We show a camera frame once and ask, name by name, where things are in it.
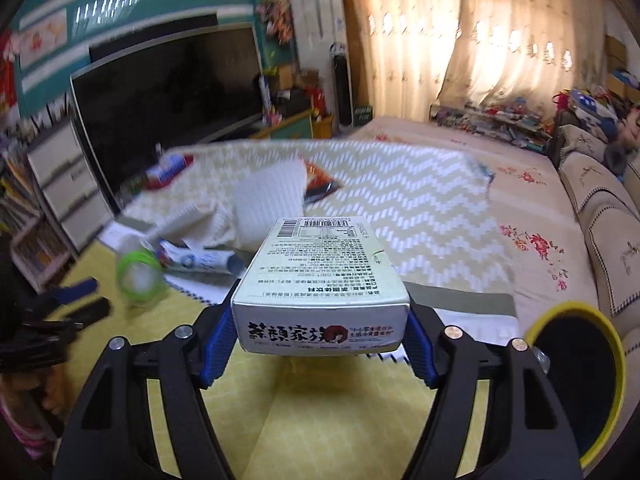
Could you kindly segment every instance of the drawer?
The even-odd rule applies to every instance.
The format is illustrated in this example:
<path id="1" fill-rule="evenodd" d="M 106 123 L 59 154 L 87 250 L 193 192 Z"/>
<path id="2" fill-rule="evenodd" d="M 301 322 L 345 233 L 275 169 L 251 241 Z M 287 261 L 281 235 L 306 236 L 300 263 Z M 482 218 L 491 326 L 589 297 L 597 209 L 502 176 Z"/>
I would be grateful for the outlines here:
<path id="1" fill-rule="evenodd" d="M 41 186 L 61 168 L 82 155 L 82 148 L 71 123 L 45 135 L 42 142 L 36 140 L 36 146 L 27 155 L 33 174 Z"/>
<path id="2" fill-rule="evenodd" d="M 91 236 L 112 218 L 111 208 L 98 191 L 62 222 L 62 228 L 79 251 L 89 242 Z"/>
<path id="3" fill-rule="evenodd" d="M 98 189 L 98 183 L 88 164 L 81 158 L 65 173 L 57 176 L 43 190 L 57 218 L 62 218 L 77 202 Z"/>

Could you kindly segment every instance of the blue gripper pad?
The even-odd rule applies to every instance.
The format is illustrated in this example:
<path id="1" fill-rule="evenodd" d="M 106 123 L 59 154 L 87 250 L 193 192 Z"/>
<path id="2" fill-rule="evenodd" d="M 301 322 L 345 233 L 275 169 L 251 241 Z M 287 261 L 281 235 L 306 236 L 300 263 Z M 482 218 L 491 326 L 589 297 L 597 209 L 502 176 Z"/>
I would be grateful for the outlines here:
<path id="1" fill-rule="evenodd" d="M 435 387 L 438 373 L 433 364 L 433 345 L 413 310 L 409 310 L 402 345 L 415 376 L 422 379 L 428 387 Z"/>
<path id="2" fill-rule="evenodd" d="M 231 314 L 231 306 L 227 303 L 220 321 L 204 347 L 204 363 L 200 371 L 200 382 L 203 387 L 208 388 L 213 381 L 222 376 L 237 339 L 236 324 Z"/>
<path id="3" fill-rule="evenodd" d="M 97 289 L 98 281 L 95 278 L 87 278 L 71 286 L 61 286 L 53 289 L 52 296 L 56 298 L 58 304 L 64 305 L 93 294 Z"/>

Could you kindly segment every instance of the barcode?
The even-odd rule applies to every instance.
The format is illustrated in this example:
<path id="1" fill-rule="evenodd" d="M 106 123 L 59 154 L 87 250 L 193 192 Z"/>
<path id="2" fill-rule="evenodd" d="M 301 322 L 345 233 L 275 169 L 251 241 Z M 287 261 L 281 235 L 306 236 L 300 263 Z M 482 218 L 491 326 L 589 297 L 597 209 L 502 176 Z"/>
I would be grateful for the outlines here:
<path id="1" fill-rule="evenodd" d="M 285 220 L 282 223 L 282 227 L 280 228 L 280 231 L 278 232 L 278 238 L 284 238 L 284 237 L 291 238 L 293 236 L 293 233 L 296 230 L 297 225 L 298 225 L 297 220 Z"/>
<path id="2" fill-rule="evenodd" d="M 348 220 L 305 220 L 304 227 L 349 227 Z"/>

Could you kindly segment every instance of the curtain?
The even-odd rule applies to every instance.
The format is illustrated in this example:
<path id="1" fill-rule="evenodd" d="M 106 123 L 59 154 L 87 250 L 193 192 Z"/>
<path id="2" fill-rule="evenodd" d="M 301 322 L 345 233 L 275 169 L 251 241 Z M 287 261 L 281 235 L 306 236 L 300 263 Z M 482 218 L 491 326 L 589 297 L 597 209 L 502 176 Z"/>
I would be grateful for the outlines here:
<path id="1" fill-rule="evenodd" d="M 376 115 L 508 103 L 544 116 L 600 81 L 605 0 L 354 0 Z"/>
<path id="2" fill-rule="evenodd" d="M 353 0 L 376 115 L 427 121 L 456 41 L 460 0 Z"/>

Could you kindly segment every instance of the cardboard box on shelf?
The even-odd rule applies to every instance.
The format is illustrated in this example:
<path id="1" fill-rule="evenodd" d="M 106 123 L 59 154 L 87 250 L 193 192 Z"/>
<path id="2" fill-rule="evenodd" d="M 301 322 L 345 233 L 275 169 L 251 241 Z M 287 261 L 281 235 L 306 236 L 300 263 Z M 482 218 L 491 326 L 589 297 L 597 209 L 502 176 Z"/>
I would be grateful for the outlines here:
<path id="1" fill-rule="evenodd" d="M 636 90 L 632 86 L 626 85 L 625 97 L 629 99 L 632 103 L 640 102 L 640 90 Z"/>
<path id="2" fill-rule="evenodd" d="M 613 72 L 619 68 L 626 70 L 626 63 L 616 56 L 607 55 L 607 72 Z"/>
<path id="3" fill-rule="evenodd" d="M 280 92 L 281 90 L 289 90 L 293 88 L 295 67 L 293 63 L 278 65 L 275 70 L 265 72 L 269 78 L 269 88 L 271 94 Z"/>
<path id="4" fill-rule="evenodd" d="M 316 68 L 301 68 L 296 75 L 296 84 L 304 88 L 305 86 L 318 86 L 320 82 L 320 71 Z"/>
<path id="5" fill-rule="evenodd" d="M 331 139 L 334 127 L 334 116 L 329 115 L 319 121 L 313 121 L 314 139 Z"/>
<path id="6" fill-rule="evenodd" d="M 626 66 L 626 46 L 613 36 L 604 37 L 604 51 L 608 56 L 615 56 Z"/>
<path id="7" fill-rule="evenodd" d="M 613 74 L 607 75 L 606 86 L 607 86 L 607 90 L 612 91 L 614 94 L 618 94 L 620 97 L 625 96 L 626 85 Z"/>
<path id="8" fill-rule="evenodd" d="M 633 103 L 640 102 L 640 90 L 636 90 L 623 81 L 620 81 L 613 74 L 607 76 L 607 89 L 620 97 L 626 97 Z"/>

